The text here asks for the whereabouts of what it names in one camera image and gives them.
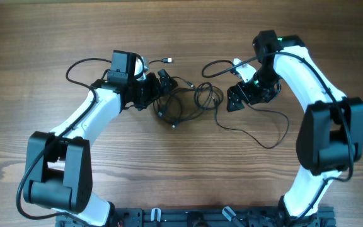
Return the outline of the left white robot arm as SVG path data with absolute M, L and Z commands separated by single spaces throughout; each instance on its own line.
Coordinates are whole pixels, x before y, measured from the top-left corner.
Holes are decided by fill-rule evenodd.
M 114 50 L 110 67 L 90 85 L 78 109 L 50 132 L 34 132 L 16 193 L 18 212 L 59 225 L 123 226 L 111 202 L 93 193 L 91 147 L 107 124 L 129 108 L 144 110 L 178 83 L 164 70 L 149 72 L 146 58 Z

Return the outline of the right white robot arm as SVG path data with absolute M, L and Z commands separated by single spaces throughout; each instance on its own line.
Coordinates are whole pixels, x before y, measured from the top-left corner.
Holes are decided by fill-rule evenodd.
M 295 94 L 304 111 L 296 140 L 300 168 L 282 206 L 288 217 L 305 218 L 317 212 L 332 182 L 352 178 L 363 150 L 363 101 L 347 97 L 329 82 L 297 35 L 278 37 L 266 30 L 252 45 L 261 67 L 233 61 L 231 71 L 241 81 L 227 91 L 227 110 L 270 102 L 279 93 L 281 79 Z

